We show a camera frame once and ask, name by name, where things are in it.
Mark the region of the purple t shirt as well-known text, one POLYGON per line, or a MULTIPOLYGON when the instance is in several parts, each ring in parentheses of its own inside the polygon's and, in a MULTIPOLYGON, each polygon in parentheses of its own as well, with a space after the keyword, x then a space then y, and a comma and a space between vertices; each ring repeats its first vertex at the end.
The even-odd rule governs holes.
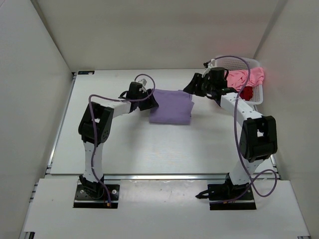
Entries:
POLYGON ((151 109, 149 123, 190 125, 194 106, 192 95, 182 90, 169 91, 156 89, 154 92, 158 107, 151 109))

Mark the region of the pink t shirt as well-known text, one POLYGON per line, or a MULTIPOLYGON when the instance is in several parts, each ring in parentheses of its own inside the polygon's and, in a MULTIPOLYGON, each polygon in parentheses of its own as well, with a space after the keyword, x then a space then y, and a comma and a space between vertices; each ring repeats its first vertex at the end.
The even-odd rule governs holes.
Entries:
MULTIPOLYGON (((240 91, 248 79, 248 70, 231 70, 226 78, 227 86, 240 91)), ((250 70, 250 78, 246 87, 256 87, 262 85, 265 79, 264 69, 255 67, 250 70)))

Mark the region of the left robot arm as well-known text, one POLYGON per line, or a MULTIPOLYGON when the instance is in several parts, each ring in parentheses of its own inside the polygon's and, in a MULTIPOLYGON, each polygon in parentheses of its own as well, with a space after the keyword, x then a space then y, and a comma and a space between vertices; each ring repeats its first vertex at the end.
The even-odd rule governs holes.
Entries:
POLYGON ((104 181, 102 152, 103 145, 110 135, 113 119, 130 114, 136 109, 146 111, 159 107, 153 96, 154 90, 147 90, 146 84, 145 79, 131 82, 129 89, 118 99, 107 99, 105 105, 93 102, 92 98, 89 98, 89 104, 78 127, 85 148, 85 172, 79 178, 93 199, 100 199, 105 192, 101 184, 104 181))

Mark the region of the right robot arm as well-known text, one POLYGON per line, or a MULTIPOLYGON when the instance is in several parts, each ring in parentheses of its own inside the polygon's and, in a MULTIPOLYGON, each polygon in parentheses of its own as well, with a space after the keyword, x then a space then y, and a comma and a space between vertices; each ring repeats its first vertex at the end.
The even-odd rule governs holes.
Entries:
POLYGON ((276 120, 255 111, 234 88, 229 88, 228 73, 222 67, 195 73, 184 92, 214 100, 233 115, 234 126, 241 127, 240 135, 235 137, 240 160, 229 173, 231 182, 224 186, 225 196, 235 199, 242 193, 241 185, 249 183, 258 166, 277 152, 278 144, 276 120))

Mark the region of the white plastic laundry basket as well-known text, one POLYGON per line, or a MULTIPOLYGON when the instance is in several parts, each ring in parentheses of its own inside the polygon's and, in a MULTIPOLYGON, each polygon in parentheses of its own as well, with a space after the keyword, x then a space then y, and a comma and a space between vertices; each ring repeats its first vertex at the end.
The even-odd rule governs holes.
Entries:
MULTIPOLYGON (((224 57, 217 59, 215 57, 214 66, 223 67, 225 69, 231 70, 248 70, 247 65, 240 59, 234 57, 224 57)), ((248 65, 249 68, 261 67, 260 63, 257 60, 250 58, 242 58, 248 65)), ((248 104, 251 105, 260 105, 263 102, 263 85, 258 85, 253 88, 253 98, 248 101, 248 104)))

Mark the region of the red t shirt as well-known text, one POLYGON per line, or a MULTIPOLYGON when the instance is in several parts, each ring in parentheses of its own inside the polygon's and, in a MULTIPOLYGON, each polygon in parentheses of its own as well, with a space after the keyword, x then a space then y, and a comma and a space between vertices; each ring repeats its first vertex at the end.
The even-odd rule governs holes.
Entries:
POLYGON ((253 88, 250 86, 245 87, 240 93, 243 100, 250 101, 253 98, 253 88))

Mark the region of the dark label sticker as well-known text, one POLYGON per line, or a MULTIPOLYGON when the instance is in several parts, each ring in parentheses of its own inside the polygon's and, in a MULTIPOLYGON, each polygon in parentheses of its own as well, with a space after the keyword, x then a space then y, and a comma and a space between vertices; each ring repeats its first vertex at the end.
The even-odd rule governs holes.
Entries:
POLYGON ((94 75, 95 71, 78 71, 77 75, 94 75))

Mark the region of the aluminium rail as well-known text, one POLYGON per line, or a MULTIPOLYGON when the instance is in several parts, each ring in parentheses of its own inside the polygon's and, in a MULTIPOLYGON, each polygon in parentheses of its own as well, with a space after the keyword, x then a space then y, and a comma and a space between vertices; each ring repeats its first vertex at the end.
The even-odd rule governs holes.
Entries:
POLYGON ((226 174, 106 174, 104 180, 225 180, 226 174))

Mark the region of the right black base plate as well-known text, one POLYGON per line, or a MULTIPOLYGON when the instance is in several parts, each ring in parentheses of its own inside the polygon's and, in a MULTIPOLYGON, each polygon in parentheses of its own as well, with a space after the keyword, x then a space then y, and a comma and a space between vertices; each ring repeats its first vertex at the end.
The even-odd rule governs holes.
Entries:
POLYGON ((229 184, 208 184, 207 189, 195 196, 208 199, 211 211, 256 210, 253 192, 248 184, 231 186, 229 184))

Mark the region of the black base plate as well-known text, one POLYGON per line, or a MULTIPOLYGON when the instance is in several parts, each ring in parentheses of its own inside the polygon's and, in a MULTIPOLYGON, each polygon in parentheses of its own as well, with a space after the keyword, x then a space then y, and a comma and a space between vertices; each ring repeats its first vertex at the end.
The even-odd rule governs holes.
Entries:
POLYGON ((108 195, 102 189, 102 192, 98 196, 91 196, 88 194, 82 184, 78 184, 73 207, 74 208, 85 208, 85 209, 117 209, 119 204, 120 185, 119 184, 107 184, 106 185, 110 192, 111 203, 108 202, 108 195))
POLYGON ((256 210, 253 192, 248 184, 231 186, 229 184, 208 184, 207 189, 195 196, 208 199, 211 211, 256 210))

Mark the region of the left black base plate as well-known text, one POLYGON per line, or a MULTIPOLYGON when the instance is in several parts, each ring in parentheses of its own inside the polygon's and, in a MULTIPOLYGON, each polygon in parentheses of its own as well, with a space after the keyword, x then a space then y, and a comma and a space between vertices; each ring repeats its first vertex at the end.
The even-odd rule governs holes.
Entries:
POLYGON ((111 203, 108 202, 108 195, 102 189, 102 192, 98 196, 91 196, 88 194, 82 184, 78 184, 73 207, 74 208, 85 208, 85 209, 117 209, 119 204, 120 185, 119 184, 107 184, 106 185, 110 192, 111 203))

